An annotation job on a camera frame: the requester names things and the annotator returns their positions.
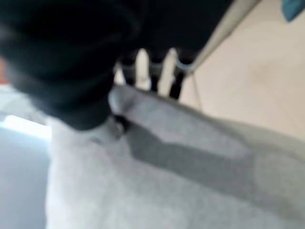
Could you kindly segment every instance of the tiled floor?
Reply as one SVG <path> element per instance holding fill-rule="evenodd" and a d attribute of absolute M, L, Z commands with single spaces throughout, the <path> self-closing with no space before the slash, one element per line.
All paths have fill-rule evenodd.
<path fill-rule="evenodd" d="M 257 5 L 195 71 L 196 90 L 184 85 L 184 103 L 305 139 L 305 12 L 288 23 L 280 4 Z"/>

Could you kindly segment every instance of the leg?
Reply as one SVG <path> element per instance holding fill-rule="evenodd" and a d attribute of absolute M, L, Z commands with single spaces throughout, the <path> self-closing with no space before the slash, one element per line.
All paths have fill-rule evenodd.
<path fill-rule="evenodd" d="M 158 82 L 161 78 L 163 62 L 168 50 L 147 50 L 149 56 L 149 77 L 151 81 L 151 91 L 158 91 Z"/>
<path fill-rule="evenodd" d="M 183 80 L 196 59 L 198 52 L 199 51 L 185 49 L 177 50 L 178 58 L 174 70 L 174 80 L 170 91 L 171 98 L 179 99 Z"/>
<path fill-rule="evenodd" d="M 121 66 L 125 81 L 129 85 L 136 83 L 136 65 L 135 61 L 139 50 L 132 51 L 120 58 Z"/>

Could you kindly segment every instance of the floor tile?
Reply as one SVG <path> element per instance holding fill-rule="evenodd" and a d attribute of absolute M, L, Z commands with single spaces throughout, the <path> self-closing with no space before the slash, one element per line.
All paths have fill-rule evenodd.
<path fill-rule="evenodd" d="M 195 110 L 201 111 L 201 105 L 192 75 L 185 79 L 183 83 L 179 102 Z"/>

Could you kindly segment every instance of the gray fabric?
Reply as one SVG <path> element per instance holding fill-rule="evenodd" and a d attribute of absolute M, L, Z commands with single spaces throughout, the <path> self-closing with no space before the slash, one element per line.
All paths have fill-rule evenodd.
<path fill-rule="evenodd" d="M 301 229 L 305 145 L 125 87 L 121 139 L 90 142 L 52 119 L 50 229 Z"/>

